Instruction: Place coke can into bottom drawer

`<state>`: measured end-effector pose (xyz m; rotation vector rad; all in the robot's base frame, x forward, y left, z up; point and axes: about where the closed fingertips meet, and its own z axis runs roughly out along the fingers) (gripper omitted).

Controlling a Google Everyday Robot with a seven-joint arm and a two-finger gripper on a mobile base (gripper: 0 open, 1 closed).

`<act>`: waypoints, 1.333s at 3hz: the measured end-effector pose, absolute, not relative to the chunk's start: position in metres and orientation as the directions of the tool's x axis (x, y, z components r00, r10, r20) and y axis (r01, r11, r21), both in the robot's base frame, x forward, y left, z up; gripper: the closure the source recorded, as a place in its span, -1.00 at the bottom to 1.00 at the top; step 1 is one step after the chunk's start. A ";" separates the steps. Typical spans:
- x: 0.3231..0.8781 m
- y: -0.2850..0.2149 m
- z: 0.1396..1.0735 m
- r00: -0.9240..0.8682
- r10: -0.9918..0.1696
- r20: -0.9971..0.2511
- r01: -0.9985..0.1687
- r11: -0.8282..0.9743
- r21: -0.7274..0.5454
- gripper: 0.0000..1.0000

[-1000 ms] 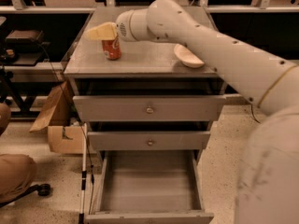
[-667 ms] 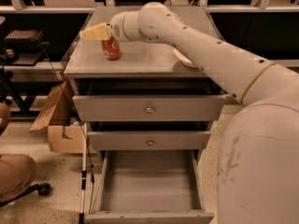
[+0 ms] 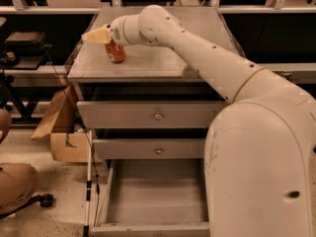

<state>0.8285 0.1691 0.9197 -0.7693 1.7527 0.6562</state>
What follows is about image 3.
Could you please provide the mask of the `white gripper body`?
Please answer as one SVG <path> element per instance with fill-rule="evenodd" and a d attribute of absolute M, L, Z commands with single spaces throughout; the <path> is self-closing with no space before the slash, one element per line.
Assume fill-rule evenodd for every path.
<path fill-rule="evenodd" d="M 112 40 L 120 45 L 125 45 L 125 38 L 123 35 L 123 19 L 114 19 L 110 24 L 106 25 Z"/>

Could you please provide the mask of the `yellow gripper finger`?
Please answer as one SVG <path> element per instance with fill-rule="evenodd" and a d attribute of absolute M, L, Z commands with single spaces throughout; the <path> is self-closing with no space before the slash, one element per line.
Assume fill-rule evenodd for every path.
<path fill-rule="evenodd" d="M 97 29 L 94 29 L 93 31 L 90 31 L 88 33 L 85 33 L 81 37 L 82 41 L 86 43 L 103 43 L 108 44 L 111 42 L 112 37 L 109 32 L 109 29 L 107 26 L 101 26 Z"/>

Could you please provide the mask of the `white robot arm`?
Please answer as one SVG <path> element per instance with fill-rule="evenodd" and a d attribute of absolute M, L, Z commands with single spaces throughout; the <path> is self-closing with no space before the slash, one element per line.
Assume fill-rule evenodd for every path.
<path fill-rule="evenodd" d="M 227 101 L 204 147 L 211 237 L 313 237 L 309 159 L 316 101 L 308 92 L 190 32 L 157 5 L 82 39 L 168 47 Z"/>

